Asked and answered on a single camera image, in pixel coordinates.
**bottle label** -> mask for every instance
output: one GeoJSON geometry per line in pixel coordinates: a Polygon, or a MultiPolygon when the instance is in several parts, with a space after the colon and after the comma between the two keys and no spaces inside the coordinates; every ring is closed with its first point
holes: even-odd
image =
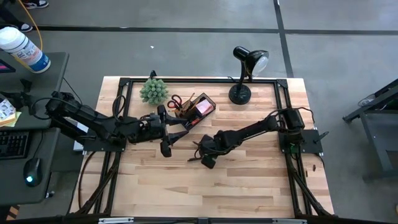
{"type": "Polygon", "coordinates": [[[35,72],[43,70],[49,64],[49,58],[30,40],[23,49],[11,55],[23,61],[35,72]]]}

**lamp shade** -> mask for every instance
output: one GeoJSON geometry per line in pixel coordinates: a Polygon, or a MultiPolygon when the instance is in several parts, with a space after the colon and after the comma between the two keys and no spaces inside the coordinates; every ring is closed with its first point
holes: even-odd
{"type": "Polygon", "coordinates": [[[246,73],[252,77],[257,77],[268,64],[269,53],[265,50],[255,50],[246,56],[244,67],[246,73]]]}

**white bottle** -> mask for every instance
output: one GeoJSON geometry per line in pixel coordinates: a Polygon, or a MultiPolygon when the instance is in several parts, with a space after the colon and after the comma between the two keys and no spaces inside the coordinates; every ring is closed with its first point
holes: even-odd
{"type": "Polygon", "coordinates": [[[51,65],[50,59],[16,28],[5,27],[0,30],[0,48],[33,73],[45,72],[51,65]]]}

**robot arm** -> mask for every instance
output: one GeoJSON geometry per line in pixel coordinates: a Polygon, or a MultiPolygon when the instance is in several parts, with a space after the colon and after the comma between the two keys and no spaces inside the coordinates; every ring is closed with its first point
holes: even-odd
{"type": "Polygon", "coordinates": [[[160,150],[164,157],[170,157],[169,146],[188,133],[188,131],[174,134],[167,132],[167,124],[183,124],[187,120],[171,117],[167,114],[164,105],[158,106],[157,114],[151,113],[140,119],[134,117],[122,119],[117,118],[117,115],[105,116],[81,105],[71,93],[55,91],[45,107],[47,114],[54,120],[63,121],[64,117],[71,117],[93,130],[96,136],[85,138],[85,141],[100,140],[117,145],[126,139],[130,143],[162,139],[160,150]]]}
{"type": "Polygon", "coordinates": [[[270,113],[262,121],[258,121],[250,126],[242,128],[237,131],[218,131],[212,137],[204,135],[198,145],[198,152],[200,157],[190,159],[190,161],[201,159],[201,163],[206,167],[212,169],[216,164],[218,156],[223,156],[231,152],[236,147],[240,146],[243,141],[256,137],[260,134],[264,134],[269,131],[278,131],[290,133],[289,140],[298,144],[303,141],[300,130],[304,126],[303,119],[300,115],[298,108],[287,108],[277,111],[278,113],[272,115],[276,111],[270,113]],[[281,114],[284,118],[284,123],[287,125],[287,129],[279,125],[276,117],[281,114]]]}

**black metal frame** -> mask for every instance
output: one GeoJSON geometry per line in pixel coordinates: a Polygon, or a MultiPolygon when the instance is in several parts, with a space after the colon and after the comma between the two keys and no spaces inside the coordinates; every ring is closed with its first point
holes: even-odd
{"type": "Polygon", "coordinates": [[[381,149],[376,147],[374,135],[371,134],[367,119],[368,114],[398,114],[397,110],[378,110],[379,108],[382,108],[384,105],[388,104],[388,102],[398,99],[398,79],[394,80],[373,94],[375,96],[374,100],[343,117],[343,120],[346,123],[351,123],[355,118],[361,118],[366,136],[379,157],[382,172],[378,174],[364,175],[363,179],[365,181],[388,177],[398,177],[398,169],[393,168],[390,158],[387,154],[388,151],[396,151],[396,148],[381,149]]]}
{"type": "MultiPolygon", "coordinates": [[[[123,89],[126,86],[127,87],[127,94],[126,94],[126,106],[124,107],[123,111],[123,116],[128,115],[128,110],[129,110],[129,104],[131,100],[131,93],[132,93],[132,86],[134,82],[145,82],[147,79],[146,78],[120,78],[119,80],[119,86],[118,86],[118,92],[116,96],[119,96],[123,93],[123,89]]],[[[163,78],[163,81],[165,83],[234,83],[234,80],[227,79],[227,78],[163,78]]],[[[271,84],[274,87],[274,92],[275,92],[275,98],[276,98],[276,103],[277,103],[277,109],[282,109],[282,98],[280,96],[280,88],[283,89],[284,92],[284,100],[286,103],[286,107],[292,107],[291,101],[290,101],[290,95],[289,95],[289,87],[287,85],[287,80],[286,79],[257,79],[253,80],[251,83],[253,84],[271,84]]],[[[87,214],[92,206],[95,203],[94,206],[94,213],[100,213],[101,210],[101,203],[102,203],[102,196],[103,196],[103,190],[110,181],[111,185],[109,188],[109,193],[108,193],[108,201],[106,204],[106,208],[104,210],[104,214],[110,215],[112,211],[112,204],[113,204],[113,197],[114,197],[114,191],[115,191],[115,186],[116,186],[116,180],[118,177],[118,168],[119,168],[119,163],[120,163],[120,158],[121,158],[121,153],[117,152],[113,161],[113,164],[111,168],[108,170],[109,167],[109,159],[111,157],[112,152],[105,152],[105,157],[104,157],[104,162],[103,162],[103,167],[101,171],[101,176],[99,180],[99,186],[93,193],[93,195],[89,198],[89,200],[82,206],[82,208],[77,211],[76,213],[79,214],[87,214]]],[[[297,170],[298,170],[298,177],[302,181],[301,184],[299,184],[301,187],[305,186],[306,187],[306,180],[305,180],[305,171],[303,167],[303,162],[301,158],[301,152],[298,152],[295,154],[297,158],[297,170]]],[[[292,165],[292,160],[291,160],[291,155],[289,153],[285,153],[285,159],[287,166],[289,164],[292,165]]],[[[293,203],[293,208],[294,208],[294,214],[295,216],[301,215],[302,212],[300,211],[299,207],[299,200],[297,197],[297,190],[295,186],[295,177],[294,173],[291,171],[292,168],[294,169],[293,165],[292,167],[288,167],[288,178],[289,178],[289,185],[290,185],[290,193],[292,196],[292,203],[293,203]]],[[[307,215],[312,214],[311,210],[311,203],[309,200],[309,196],[306,195],[310,191],[308,189],[303,189],[303,198],[305,202],[305,213],[307,215]]]]}
{"type": "MultiPolygon", "coordinates": [[[[166,83],[234,83],[234,80],[227,78],[162,78],[166,83]]],[[[123,116],[127,116],[129,103],[131,100],[132,86],[134,82],[145,82],[146,78],[120,78],[119,88],[117,96],[123,93],[123,89],[127,87],[126,95],[126,106],[124,107],[123,116]]],[[[274,87],[275,98],[277,103],[277,109],[282,109],[282,100],[280,97],[279,90],[282,87],[284,92],[284,99],[287,107],[291,107],[290,95],[286,79],[260,79],[253,80],[253,84],[271,84],[274,87]]],[[[93,192],[93,195],[86,201],[84,206],[82,206],[79,211],[75,213],[69,213],[66,216],[58,217],[47,217],[47,218],[35,218],[28,220],[16,220],[13,223],[31,223],[33,221],[40,223],[98,223],[100,218],[111,218],[111,211],[113,205],[114,191],[118,176],[119,163],[121,159],[121,152],[115,152],[115,158],[112,166],[109,168],[109,160],[112,152],[105,152],[103,167],[101,171],[101,177],[98,188],[93,192]],[[108,201],[106,203],[106,208],[101,213],[101,203],[103,190],[110,181],[110,188],[108,193],[108,201]],[[91,208],[94,207],[94,214],[88,214],[91,208]]],[[[322,206],[316,201],[315,197],[312,195],[308,189],[305,182],[305,172],[303,169],[303,163],[301,158],[301,152],[295,153],[297,156],[297,170],[294,168],[291,154],[285,153],[285,160],[287,164],[287,173],[289,178],[290,193],[292,196],[292,204],[294,209],[295,219],[294,221],[305,223],[379,223],[379,222],[366,222],[362,220],[350,220],[345,218],[338,218],[334,215],[330,215],[326,212],[322,206]],[[300,211],[299,200],[297,197],[297,190],[295,182],[298,183],[303,192],[303,198],[305,202],[305,213],[300,211]],[[311,205],[314,207],[315,211],[319,216],[312,215],[311,205]]],[[[275,218],[175,218],[175,217],[131,217],[126,218],[127,220],[134,220],[134,222],[195,222],[197,224],[210,224],[210,223],[275,223],[287,220],[291,223],[292,219],[275,219],[275,218]]]]}

